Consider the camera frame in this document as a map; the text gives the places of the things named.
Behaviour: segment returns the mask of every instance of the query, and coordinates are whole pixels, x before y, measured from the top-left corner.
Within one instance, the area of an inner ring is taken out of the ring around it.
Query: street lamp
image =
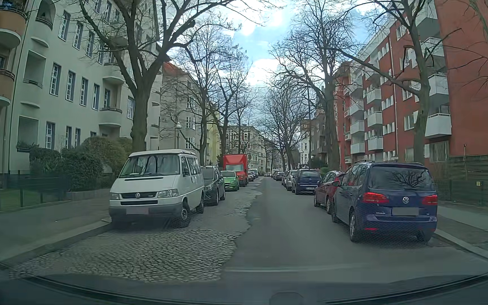
[[[175,130],[176,130],[176,149],[180,149],[180,129],[182,129],[182,125],[180,123],[176,123]]]

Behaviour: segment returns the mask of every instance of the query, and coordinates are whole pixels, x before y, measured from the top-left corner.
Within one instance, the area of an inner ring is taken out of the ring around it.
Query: red truck
[[[239,184],[245,187],[248,184],[248,155],[231,154],[223,156],[223,169],[234,170],[239,178]]]

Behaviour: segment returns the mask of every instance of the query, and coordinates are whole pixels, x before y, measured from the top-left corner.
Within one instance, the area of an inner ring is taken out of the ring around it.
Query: green car
[[[222,170],[221,176],[223,176],[223,183],[227,191],[238,191],[240,189],[239,179],[234,170]]]

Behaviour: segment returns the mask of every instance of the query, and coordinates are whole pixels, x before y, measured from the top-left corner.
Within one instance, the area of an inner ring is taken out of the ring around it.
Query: blurred license plate
[[[418,207],[394,207],[391,211],[393,216],[418,216]]]
[[[148,215],[148,207],[128,207],[125,211],[127,215]]]

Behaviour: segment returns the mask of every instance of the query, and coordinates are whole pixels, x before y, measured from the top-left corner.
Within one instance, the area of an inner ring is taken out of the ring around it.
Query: red building
[[[427,164],[488,154],[488,44],[478,17],[462,14],[465,9],[462,2],[430,1],[416,19],[421,45],[438,45],[428,62],[435,72],[429,76]],[[418,77],[412,52],[403,59],[404,45],[411,45],[408,31],[392,22],[363,48],[361,59],[391,75],[404,68],[399,78]],[[417,97],[356,62],[340,69],[335,103],[342,168],[363,158],[413,161]]]

